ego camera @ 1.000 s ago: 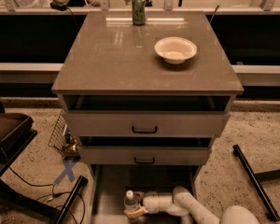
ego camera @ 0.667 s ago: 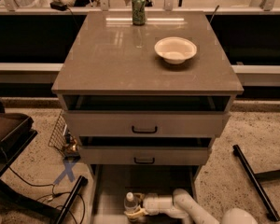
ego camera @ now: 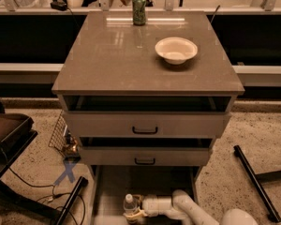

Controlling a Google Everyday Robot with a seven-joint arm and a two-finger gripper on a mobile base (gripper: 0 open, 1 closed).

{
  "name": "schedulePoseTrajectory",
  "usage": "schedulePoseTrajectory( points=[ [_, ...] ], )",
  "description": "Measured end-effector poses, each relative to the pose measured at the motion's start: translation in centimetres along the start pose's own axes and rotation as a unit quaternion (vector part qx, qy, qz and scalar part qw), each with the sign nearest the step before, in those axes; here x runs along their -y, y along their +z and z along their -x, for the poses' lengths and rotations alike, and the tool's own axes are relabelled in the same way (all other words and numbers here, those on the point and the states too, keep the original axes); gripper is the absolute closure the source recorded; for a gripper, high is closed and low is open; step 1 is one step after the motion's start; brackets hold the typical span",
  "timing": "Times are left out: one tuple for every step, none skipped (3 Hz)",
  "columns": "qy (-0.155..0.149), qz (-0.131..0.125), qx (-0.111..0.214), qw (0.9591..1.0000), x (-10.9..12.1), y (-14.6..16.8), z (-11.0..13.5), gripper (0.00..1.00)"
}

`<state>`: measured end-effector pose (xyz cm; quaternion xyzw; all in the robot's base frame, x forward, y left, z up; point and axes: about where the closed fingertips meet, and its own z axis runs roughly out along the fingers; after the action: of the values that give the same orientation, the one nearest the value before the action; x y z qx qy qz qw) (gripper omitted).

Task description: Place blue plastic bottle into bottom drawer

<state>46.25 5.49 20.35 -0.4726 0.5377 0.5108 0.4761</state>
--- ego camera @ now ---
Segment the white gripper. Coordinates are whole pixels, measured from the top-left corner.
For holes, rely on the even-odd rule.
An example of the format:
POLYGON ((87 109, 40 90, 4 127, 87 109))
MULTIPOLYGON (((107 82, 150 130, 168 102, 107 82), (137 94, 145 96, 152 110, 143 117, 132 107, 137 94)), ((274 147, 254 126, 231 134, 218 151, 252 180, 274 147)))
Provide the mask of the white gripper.
POLYGON ((142 210, 137 210, 133 213, 124 212, 124 216, 128 221, 138 220, 145 217, 156 217, 159 212, 158 198, 156 195, 143 196, 135 195, 137 200, 142 203, 142 210))

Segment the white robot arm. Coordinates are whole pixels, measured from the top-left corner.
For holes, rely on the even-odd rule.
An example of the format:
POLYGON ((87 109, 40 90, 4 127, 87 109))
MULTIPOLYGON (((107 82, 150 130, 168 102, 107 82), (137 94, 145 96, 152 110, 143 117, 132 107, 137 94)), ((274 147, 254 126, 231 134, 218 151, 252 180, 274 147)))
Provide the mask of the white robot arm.
POLYGON ((126 194, 123 201, 124 216, 130 224, 141 218, 166 216, 180 220, 183 225, 258 225, 255 219, 244 210, 228 210, 220 221, 217 221, 183 190, 176 189, 171 196, 126 194))

